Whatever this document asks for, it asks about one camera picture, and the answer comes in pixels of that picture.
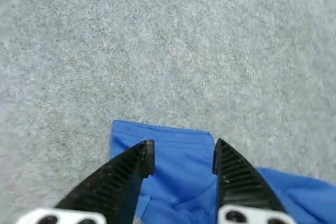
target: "carpet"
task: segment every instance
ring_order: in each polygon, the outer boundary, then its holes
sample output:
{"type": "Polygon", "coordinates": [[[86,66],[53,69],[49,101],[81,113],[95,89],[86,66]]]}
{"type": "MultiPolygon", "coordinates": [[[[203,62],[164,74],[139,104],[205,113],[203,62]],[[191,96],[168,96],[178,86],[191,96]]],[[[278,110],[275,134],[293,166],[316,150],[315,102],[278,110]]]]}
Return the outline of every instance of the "carpet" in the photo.
{"type": "Polygon", "coordinates": [[[52,206],[113,119],[336,183],[335,0],[0,0],[0,218],[52,206]]]}

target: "blue fabric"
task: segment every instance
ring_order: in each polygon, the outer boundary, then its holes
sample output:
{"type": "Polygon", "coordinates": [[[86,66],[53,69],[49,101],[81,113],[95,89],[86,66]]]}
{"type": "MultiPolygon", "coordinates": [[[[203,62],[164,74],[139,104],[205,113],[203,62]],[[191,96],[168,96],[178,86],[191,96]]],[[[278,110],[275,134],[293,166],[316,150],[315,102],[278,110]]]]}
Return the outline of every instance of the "blue fabric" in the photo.
{"type": "MultiPolygon", "coordinates": [[[[155,174],[143,181],[135,215],[145,224],[215,223],[214,140],[209,132],[114,121],[111,158],[155,140],[155,174]]],[[[298,224],[336,223],[336,188],[328,183],[258,168],[298,224]]]]}

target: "floor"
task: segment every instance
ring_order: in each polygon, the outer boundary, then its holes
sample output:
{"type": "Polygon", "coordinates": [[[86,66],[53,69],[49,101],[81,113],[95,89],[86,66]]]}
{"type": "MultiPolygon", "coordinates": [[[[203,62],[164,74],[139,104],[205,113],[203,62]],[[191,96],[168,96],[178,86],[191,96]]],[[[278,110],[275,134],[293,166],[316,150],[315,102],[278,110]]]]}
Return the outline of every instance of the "floor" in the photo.
{"type": "Polygon", "coordinates": [[[0,0],[1,219],[109,157],[113,119],[336,183],[335,0],[0,0]]]}

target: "blue towel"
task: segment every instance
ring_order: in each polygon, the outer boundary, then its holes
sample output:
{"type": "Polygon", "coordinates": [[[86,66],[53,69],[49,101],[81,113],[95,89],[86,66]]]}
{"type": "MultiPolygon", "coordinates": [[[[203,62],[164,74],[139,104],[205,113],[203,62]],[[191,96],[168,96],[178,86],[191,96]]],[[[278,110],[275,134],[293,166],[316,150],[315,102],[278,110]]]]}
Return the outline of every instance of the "blue towel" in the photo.
{"type": "MultiPolygon", "coordinates": [[[[116,120],[111,158],[144,139],[155,140],[155,174],[143,181],[135,215],[145,224],[215,223],[210,133],[116,120]]],[[[258,171],[298,224],[336,223],[336,187],[268,168],[258,171]]]]}

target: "screw hole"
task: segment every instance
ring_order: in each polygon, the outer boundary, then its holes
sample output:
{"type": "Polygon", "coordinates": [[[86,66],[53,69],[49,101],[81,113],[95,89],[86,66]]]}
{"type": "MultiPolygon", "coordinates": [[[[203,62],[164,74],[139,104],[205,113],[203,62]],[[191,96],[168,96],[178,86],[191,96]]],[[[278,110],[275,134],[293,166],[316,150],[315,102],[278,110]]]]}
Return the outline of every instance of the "screw hole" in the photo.
{"type": "Polygon", "coordinates": [[[237,211],[230,211],[226,214],[226,219],[236,223],[246,223],[246,217],[237,211]]]}
{"type": "Polygon", "coordinates": [[[284,222],[283,220],[272,218],[268,220],[267,224],[287,224],[287,223],[284,222]]]}
{"type": "Polygon", "coordinates": [[[56,216],[48,215],[40,219],[37,224],[56,224],[57,220],[56,216]]]}
{"type": "Polygon", "coordinates": [[[85,220],[80,221],[78,224],[96,224],[96,222],[91,219],[85,219],[85,220]]]}

